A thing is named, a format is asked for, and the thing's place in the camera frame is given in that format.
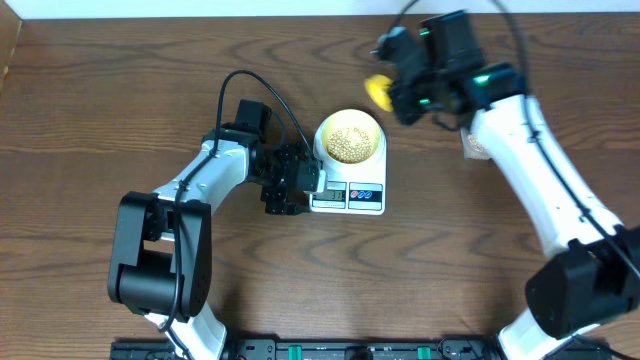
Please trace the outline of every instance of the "kitchen scale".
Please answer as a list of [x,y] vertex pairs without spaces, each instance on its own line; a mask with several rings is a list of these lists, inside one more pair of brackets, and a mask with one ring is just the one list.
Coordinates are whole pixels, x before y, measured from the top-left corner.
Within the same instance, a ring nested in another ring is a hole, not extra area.
[[[347,164],[334,159],[327,150],[331,135],[342,129],[364,132],[371,140],[370,156],[359,163]],[[380,215],[385,210],[387,177],[387,140],[378,123],[360,110],[342,110],[329,116],[318,128],[313,153],[323,161],[327,188],[323,194],[309,197],[313,212]]]

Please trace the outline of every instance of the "white digital scale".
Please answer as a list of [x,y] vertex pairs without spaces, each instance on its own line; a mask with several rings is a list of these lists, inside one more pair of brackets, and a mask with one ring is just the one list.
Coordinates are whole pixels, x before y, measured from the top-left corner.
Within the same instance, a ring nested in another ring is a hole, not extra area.
[[[345,164],[331,157],[326,143],[332,133],[358,127],[372,139],[371,156],[357,164]],[[342,110],[329,116],[318,128],[314,155],[323,161],[327,173],[326,191],[309,196],[313,212],[380,215],[386,203],[387,140],[378,123],[360,110]]]

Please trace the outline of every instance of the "white wall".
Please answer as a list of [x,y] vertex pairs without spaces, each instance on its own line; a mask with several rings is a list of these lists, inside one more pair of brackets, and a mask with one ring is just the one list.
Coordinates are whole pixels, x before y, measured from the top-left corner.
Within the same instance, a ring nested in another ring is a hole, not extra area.
[[[23,19],[395,14],[408,0],[6,0]],[[503,0],[512,12],[640,11],[640,0]],[[489,0],[423,0],[413,13],[495,12]]]

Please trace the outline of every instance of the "wooden table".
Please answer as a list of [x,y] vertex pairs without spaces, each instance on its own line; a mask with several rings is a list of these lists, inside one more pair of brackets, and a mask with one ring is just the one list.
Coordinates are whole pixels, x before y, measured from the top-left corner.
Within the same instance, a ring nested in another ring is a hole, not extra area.
[[[422,17],[409,17],[406,24]],[[638,15],[518,16],[532,85],[574,164],[628,226],[640,223]],[[514,60],[500,17],[474,16],[492,60]],[[256,71],[308,136],[332,112],[375,114],[388,137],[379,218],[263,213],[234,190],[213,217],[209,304],[231,328],[283,338],[492,334],[525,308],[545,263],[529,218],[491,162],[423,120],[403,128],[363,80],[390,17],[28,21],[0,97],[0,357],[100,358],[154,327],[109,301],[117,206],[176,175],[214,124],[223,78]],[[234,79],[238,101],[275,99]],[[289,139],[297,138],[288,123]],[[277,141],[277,124],[268,130]],[[640,313],[599,330],[640,355]]]

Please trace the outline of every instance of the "green light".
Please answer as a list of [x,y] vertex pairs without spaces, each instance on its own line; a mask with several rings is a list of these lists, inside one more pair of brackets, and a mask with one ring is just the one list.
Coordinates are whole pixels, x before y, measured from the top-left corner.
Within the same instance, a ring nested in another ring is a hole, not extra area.
[[485,85],[487,82],[489,82],[490,77],[491,75],[480,75],[473,78],[473,81],[475,81],[475,83],[478,85]]

